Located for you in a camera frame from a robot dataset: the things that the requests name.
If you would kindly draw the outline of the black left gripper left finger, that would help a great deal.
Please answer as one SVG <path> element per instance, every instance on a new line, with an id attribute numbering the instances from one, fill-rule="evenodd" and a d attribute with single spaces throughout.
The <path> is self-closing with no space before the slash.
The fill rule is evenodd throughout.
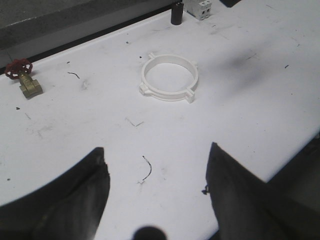
<path id="1" fill-rule="evenodd" d="M 92 240 L 110 192 L 104 149 L 40 189 L 0 207 L 2 240 Z"/>

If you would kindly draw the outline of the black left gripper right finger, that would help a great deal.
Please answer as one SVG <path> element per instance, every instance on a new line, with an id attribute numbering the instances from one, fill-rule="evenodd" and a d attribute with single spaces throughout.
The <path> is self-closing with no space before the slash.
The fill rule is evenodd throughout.
<path id="1" fill-rule="evenodd" d="M 220 240 L 320 238 L 319 213 L 263 182 L 215 142 L 205 179 Z"/>

